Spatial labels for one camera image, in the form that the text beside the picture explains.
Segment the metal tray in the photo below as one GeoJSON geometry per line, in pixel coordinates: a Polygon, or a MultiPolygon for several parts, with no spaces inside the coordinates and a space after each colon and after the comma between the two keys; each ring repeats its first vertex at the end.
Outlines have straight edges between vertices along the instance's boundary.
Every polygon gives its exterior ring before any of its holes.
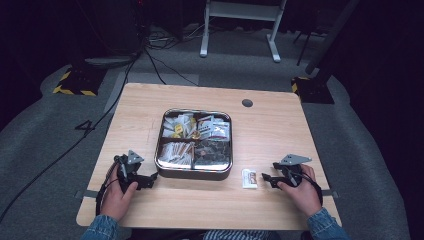
{"type": "Polygon", "coordinates": [[[189,109],[166,111],[155,164],[163,177],[224,180],[233,165],[230,116],[189,109]]]}

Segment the black cable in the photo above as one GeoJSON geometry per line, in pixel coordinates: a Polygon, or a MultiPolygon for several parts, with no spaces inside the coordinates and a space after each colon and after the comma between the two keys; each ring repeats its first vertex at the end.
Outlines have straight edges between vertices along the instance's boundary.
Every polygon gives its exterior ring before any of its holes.
{"type": "Polygon", "coordinates": [[[150,56],[150,53],[147,51],[147,49],[145,49],[145,52],[146,52],[147,56],[149,56],[149,59],[150,59],[150,61],[152,62],[153,67],[155,68],[156,74],[158,75],[158,77],[159,77],[160,81],[161,81],[164,85],[167,85],[167,84],[166,84],[166,82],[165,82],[165,81],[163,81],[162,77],[160,76],[159,71],[158,71],[158,69],[156,68],[156,64],[155,64],[155,62],[153,61],[152,56],[150,56]]]}
{"type": "Polygon", "coordinates": [[[169,68],[169,69],[171,69],[172,71],[174,71],[176,74],[178,74],[180,77],[182,77],[182,78],[184,78],[185,80],[187,80],[188,82],[190,82],[190,83],[192,83],[193,85],[195,85],[195,86],[199,86],[199,85],[197,85],[196,83],[194,83],[194,82],[192,82],[192,81],[190,81],[188,78],[186,78],[186,77],[184,77],[183,75],[181,75],[177,70],[175,70],[175,69],[173,69],[173,68],[171,68],[170,66],[168,66],[168,65],[166,65],[163,61],[161,61],[161,60],[159,60],[159,59],[157,59],[157,58],[155,58],[155,57],[152,57],[152,56],[150,56],[152,59],[154,59],[154,60],[156,60],[156,61],[158,61],[158,62],[160,62],[160,63],[162,63],[165,67],[167,67],[167,68],[169,68]]]}
{"type": "Polygon", "coordinates": [[[62,155],[60,155],[56,160],[54,160],[52,163],[50,163],[46,168],[44,168],[40,173],[38,173],[29,183],[27,183],[25,185],[25,187],[23,187],[18,194],[16,194],[16,196],[12,199],[12,201],[10,201],[10,203],[7,205],[7,207],[3,210],[1,216],[0,216],[0,224],[2,223],[4,217],[6,216],[6,213],[9,211],[9,209],[12,207],[12,205],[16,202],[16,200],[22,195],[22,193],[24,193],[39,177],[41,177],[47,170],[49,170],[53,165],[55,165],[57,162],[59,162],[62,158],[64,158],[69,152],[71,152],[82,140],[84,140],[85,137],[88,136],[88,134],[91,133],[91,131],[93,131],[96,126],[106,117],[106,115],[112,110],[113,106],[118,102],[122,91],[124,89],[125,83],[128,80],[128,73],[131,70],[132,66],[134,65],[135,61],[138,59],[138,57],[140,57],[141,53],[138,53],[137,57],[135,58],[135,60],[128,65],[127,69],[125,70],[125,79],[124,82],[122,84],[121,90],[119,92],[118,97],[116,98],[115,102],[112,104],[112,106],[106,111],[106,113],[103,114],[103,116],[94,124],[94,126],[90,129],[88,129],[84,135],[78,139],[74,145],[72,145],[68,150],[66,150],[62,155]]]}
{"type": "Polygon", "coordinates": [[[100,214],[103,196],[105,195],[107,187],[109,187],[109,185],[110,185],[110,184],[108,184],[108,185],[106,185],[106,184],[109,181],[110,175],[112,175],[113,169],[116,167],[117,164],[118,164],[118,162],[114,161],[112,166],[110,166],[110,168],[109,168],[109,170],[106,174],[106,179],[103,182],[102,186],[100,187],[99,192],[97,193],[97,196],[96,196],[96,216],[98,216],[100,214]]]}

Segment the jacket sleeve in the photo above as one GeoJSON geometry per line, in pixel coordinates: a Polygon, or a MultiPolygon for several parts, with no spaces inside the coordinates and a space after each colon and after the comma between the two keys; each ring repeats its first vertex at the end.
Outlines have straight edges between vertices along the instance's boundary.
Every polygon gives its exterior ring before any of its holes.
{"type": "Polygon", "coordinates": [[[308,226],[314,240],[350,240],[346,231],[325,208],[308,218],[308,226]]]}
{"type": "Polygon", "coordinates": [[[81,240],[115,240],[118,239],[118,223],[115,219],[98,215],[82,235],[81,240]]]}

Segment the gray carpet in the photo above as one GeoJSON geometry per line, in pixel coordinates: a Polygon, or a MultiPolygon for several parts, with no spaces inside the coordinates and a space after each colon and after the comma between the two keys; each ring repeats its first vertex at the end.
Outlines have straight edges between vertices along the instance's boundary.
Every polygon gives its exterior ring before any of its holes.
{"type": "MultiPolygon", "coordinates": [[[[149,52],[180,74],[191,76],[199,86],[289,92],[291,78],[306,75],[307,61],[322,39],[311,39],[297,67],[303,40],[292,44],[294,34],[279,33],[276,44],[282,61],[276,64],[265,42],[269,32],[212,34],[206,58],[199,57],[200,38],[149,52]]],[[[187,84],[160,62],[156,66],[165,79],[173,79],[168,84],[187,84]]],[[[96,97],[53,94],[66,69],[64,66],[47,77],[41,86],[43,98],[0,133],[1,211],[31,179],[83,136],[75,126],[100,119],[116,95],[115,86],[119,86],[125,70],[109,70],[96,97]]],[[[143,54],[131,69],[129,81],[148,82],[151,80],[146,76],[155,74],[143,54]]],[[[410,239],[402,198],[376,143],[351,109],[343,86],[334,77],[328,86],[334,105],[302,106],[328,180],[339,195],[335,201],[344,228],[353,239],[410,239]]],[[[75,221],[80,201],[74,194],[88,184],[112,117],[108,114],[22,194],[0,224],[1,239],[78,239],[82,235],[85,228],[75,221]]],[[[121,239],[128,234],[129,229],[121,229],[121,239]]],[[[298,231],[281,231],[280,235],[285,240],[300,239],[298,231]]]]}

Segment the person's left hand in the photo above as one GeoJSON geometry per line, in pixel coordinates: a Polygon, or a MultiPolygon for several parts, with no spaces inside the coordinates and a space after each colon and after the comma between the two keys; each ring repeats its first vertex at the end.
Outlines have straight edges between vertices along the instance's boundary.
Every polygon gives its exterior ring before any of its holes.
{"type": "Polygon", "coordinates": [[[108,187],[103,197],[100,214],[112,217],[116,221],[120,221],[128,211],[131,199],[137,190],[138,183],[133,182],[128,187],[125,194],[121,190],[119,181],[117,180],[118,165],[115,166],[108,180],[108,187]]]}

